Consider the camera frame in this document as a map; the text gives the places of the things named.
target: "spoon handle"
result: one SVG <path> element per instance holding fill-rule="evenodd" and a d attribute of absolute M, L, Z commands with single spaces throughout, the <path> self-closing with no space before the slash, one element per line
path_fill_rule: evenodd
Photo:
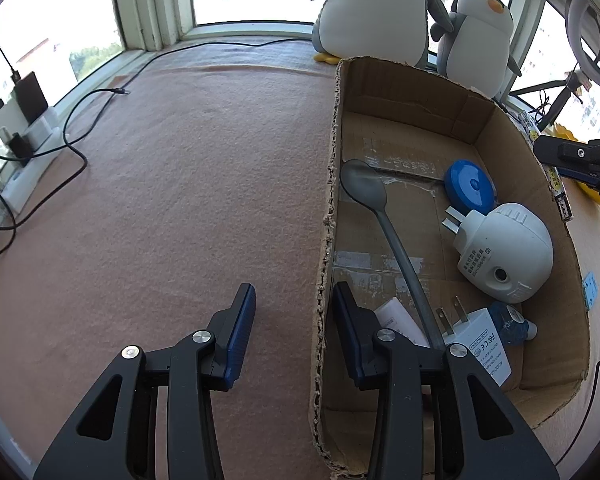
<path fill-rule="evenodd" d="M 440 334 L 438 322 L 433 315 L 433 311 L 429 306 L 429 300 L 427 299 L 424 290 L 422 290 L 422 285 L 420 284 L 418 275 L 413 269 L 413 265 L 411 264 L 409 256 L 402 246 L 402 242 L 398 237 L 398 233 L 395 232 L 394 226 L 391 224 L 391 221 L 389 220 L 389 217 L 386 215 L 385 211 L 375 211 L 375 213 L 376 218 L 378 218 L 378 223 L 380 224 L 382 231 L 384 231 L 384 236 L 389 242 L 389 247 L 391 247 L 391 250 L 394 252 L 395 259 L 398 261 L 398 267 L 400 267 L 400 270 L 402 271 L 404 281 L 407 283 L 407 287 L 409 288 L 409 292 L 413 298 L 413 303 L 415 304 L 416 310 L 420 315 L 424 333 L 429 340 L 429 344 L 432 348 L 444 350 L 445 342 Z"/>

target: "white mosquito repellent heater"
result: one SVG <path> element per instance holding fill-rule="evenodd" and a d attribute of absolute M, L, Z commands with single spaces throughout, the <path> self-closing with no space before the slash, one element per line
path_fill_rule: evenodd
<path fill-rule="evenodd" d="M 549 231 L 520 204 L 502 204 L 487 216 L 467 216 L 449 207 L 442 225 L 456 234 L 458 270 L 485 294 L 504 303 L 520 303 L 534 295 L 551 274 L 554 247 Z"/>

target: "round hole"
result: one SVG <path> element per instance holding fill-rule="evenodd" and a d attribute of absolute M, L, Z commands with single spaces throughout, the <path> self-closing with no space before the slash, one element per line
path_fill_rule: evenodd
<path fill-rule="evenodd" d="M 496 280 L 498 280 L 499 282 L 507 281 L 507 273 L 504 269 L 501 269 L 501 268 L 496 269 Z"/>

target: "silver screw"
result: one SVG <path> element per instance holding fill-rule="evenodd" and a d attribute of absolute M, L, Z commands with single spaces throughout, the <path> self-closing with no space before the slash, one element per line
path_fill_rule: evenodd
<path fill-rule="evenodd" d="M 125 359 L 133 359 L 134 357 L 136 357 L 138 354 L 140 353 L 140 349 L 135 346 L 135 345 L 131 345 L 131 346 L 127 346 L 122 352 L 121 355 L 123 358 Z"/>
<path fill-rule="evenodd" d="M 198 330 L 192 338 L 196 343 L 206 343 L 211 339 L 211 332 L 208 332 L 207 330 Z"/>
<path fill-rule="evenodd" d="M 389 328 L 378 330 L 378 339 L 380 341 L 393 341 L 395 339 L 395 332 Z"/>
<path fill-rule="evenodd" d="M 465 357 L 467 354 L 466 346 L 459 344 L 451 345 L 449 351 L 451 352 L 451 355 L 455 355 L 456 357 Z"/>

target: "green foliage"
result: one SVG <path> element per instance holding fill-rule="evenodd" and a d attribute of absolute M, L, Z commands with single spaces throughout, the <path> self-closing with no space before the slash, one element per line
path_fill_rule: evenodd
<path fill-rule="evenodd" d="M 80 52 L 69 54 L 69 63 L 74 69 L 75 78 L 82 81 L 91 72 L 103 65 L 116 54 L 122 52 L 119 43 L 111 43 L 109 46 L 99 48 L 97 46 L 88 46 Z"/>

